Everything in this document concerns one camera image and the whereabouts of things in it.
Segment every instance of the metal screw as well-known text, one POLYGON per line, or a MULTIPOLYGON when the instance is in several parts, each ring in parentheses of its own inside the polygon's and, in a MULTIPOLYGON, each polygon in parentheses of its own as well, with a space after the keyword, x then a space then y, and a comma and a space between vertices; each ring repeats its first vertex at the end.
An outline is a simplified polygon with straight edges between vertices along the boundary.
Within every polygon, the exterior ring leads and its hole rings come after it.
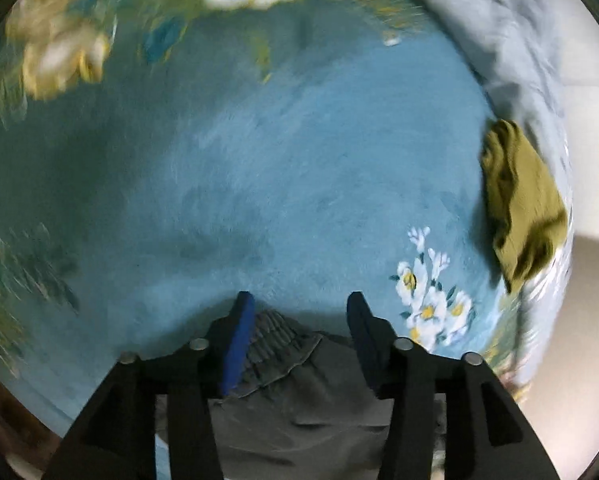
POLYGON ((206 350, 209 347, 209 340, 204 339, 203 337, 198 337, 197 339, 193 339, 189 346, 191 350, 195 350, 196 352, 201 352, 202 350, 206 350))
POLYGON ((464 354, 464 361, 473 366, 480 366, 484 362, 482 356, 475 352, 467 352, 464 354))
POLYGON ((393 341, 393 346, 400 351, 407 352, 413 348, 413 342, 407 337, 398 337, 393 341))
POLYGON ((132 365, 137 361, 138 355, 135 352, 122 352, 118 362, 122 365, 132 365))

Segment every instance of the white flower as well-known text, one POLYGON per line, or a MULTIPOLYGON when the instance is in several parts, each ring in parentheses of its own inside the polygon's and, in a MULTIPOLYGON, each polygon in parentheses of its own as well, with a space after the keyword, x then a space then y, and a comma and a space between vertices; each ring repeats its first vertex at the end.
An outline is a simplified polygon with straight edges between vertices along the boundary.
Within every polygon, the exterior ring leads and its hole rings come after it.
POLYGON ((446 339, 444 340, 445 346, 450 345, 465 335, 468 330, 468 314, 472 307, 473 301, 470 299, 470 296, 463 290, 459 291, 446 313, 444 321, 444 332, 446 334, 446 339))
POLYGON ((446 253, 436 253, 432 249, 428 249, 428 255, 433 262, 433 270, 431 272, 431 279, 437 280, 439 278, 439 274, 446 269, 451 263, 451 259, 449 255, 446 253))
POLYGON ((408 232, 408 239, 414 243, 417 247, 418 253, 423 253, 424 242, 426 241, 426 237, 431 232, 430 227, 425 227, 424 229, 416 229, 414 227, 408 232))
POLYGON ((404 306, 410 306, 413 312, 419 310, 428 285, 426 266, 419 258, 416 258, 412 269, 406 262, 400 262, 397 275, 399 280, 395 284, 395 290, 402 298, 402 303, 404 306))
POLYGON ((408 329, 406 335, 430 352, 444 329, 445 318, 446 293, 431 286, 423 297, 422 308, 404 322, 408 329))

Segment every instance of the beige floor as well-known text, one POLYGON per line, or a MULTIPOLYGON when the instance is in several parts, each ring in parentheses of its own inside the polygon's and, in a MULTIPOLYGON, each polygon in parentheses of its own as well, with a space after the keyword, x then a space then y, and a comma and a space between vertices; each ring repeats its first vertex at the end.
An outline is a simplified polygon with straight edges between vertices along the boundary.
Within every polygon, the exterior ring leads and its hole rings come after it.
POLYGON ((562 480, 599 450, 599 242, 578 237, 573 275, 523 409, 562 480))

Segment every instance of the yellow flower center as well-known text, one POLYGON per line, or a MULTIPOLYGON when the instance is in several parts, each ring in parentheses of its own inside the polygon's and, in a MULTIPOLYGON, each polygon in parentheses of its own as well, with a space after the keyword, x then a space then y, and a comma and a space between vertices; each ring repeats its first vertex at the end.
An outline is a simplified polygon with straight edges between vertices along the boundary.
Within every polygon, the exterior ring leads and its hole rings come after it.
POLYGON ((419 343, 419 330, 417 330, 415 327, 411 329, 411 332, 408 333, 408 336, 416 343, 419 343))
POLYGON ((417 278, 410 270, 402 277, 402 281, 406 290, 413 290, 417 286, 417 278))
POLYGON ((458 303, 451 309, 451 314, 453 316, 459 316, 462 312, 464 312, 464 304, 458 303))
POLYGON ((435 309, 433 305, 426 305, 422 311, 422 319, 431 319, 435 314, 435 309))

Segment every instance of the olive green cloth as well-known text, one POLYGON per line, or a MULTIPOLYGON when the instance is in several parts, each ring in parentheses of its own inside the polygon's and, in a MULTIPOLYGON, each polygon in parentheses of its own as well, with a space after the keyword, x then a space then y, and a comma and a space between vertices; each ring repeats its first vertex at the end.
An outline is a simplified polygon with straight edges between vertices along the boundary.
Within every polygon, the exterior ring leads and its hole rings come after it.
POLYGON ((497 121, 486 136, 482 169, 493 247, 509 293, 519 292, 566 240, 567 215, 548 168, 516 123, 497 121))

